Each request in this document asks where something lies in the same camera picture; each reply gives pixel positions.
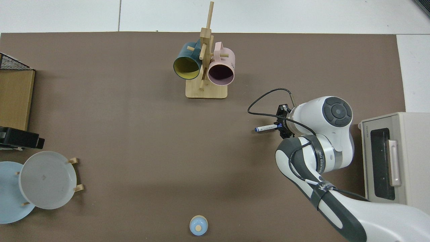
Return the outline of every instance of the mug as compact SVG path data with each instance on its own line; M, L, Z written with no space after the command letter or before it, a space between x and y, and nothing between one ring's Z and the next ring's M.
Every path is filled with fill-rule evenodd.
M215 43L214 56L208 68L209 81L218 86L233 82L235 61L236 57L232 50L224 48L222 42Z
M173 70L179 77L190 80L199 75L202 66L199 59L201 49L200 39L197 42L188 42L182 47L173 62Z

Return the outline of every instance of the white floor tile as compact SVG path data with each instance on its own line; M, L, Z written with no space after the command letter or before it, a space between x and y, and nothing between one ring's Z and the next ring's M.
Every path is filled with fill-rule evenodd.
M398 35L397 46L406 111L430 112L430 35Z

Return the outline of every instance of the black wire basket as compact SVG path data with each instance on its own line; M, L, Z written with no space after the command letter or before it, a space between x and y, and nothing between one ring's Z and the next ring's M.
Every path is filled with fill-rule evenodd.
M28 65L0 52L0 70L33 70Z

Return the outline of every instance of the dark green mug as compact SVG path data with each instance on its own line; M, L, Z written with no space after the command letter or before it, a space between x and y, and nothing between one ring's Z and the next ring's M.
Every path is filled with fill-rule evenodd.
M202 66L202 61L199 59L201 49L200 39L197 42L188 42L182 47L173 62L173 70L179 77L190 80L199 75Z

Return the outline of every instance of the mug handle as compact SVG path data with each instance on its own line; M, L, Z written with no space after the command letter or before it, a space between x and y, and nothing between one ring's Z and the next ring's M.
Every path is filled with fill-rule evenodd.
M221 61L221 50L224 47L222 46L222 42L216 42L215 43L215 48L214 48L214 60L216 62L220 62Z

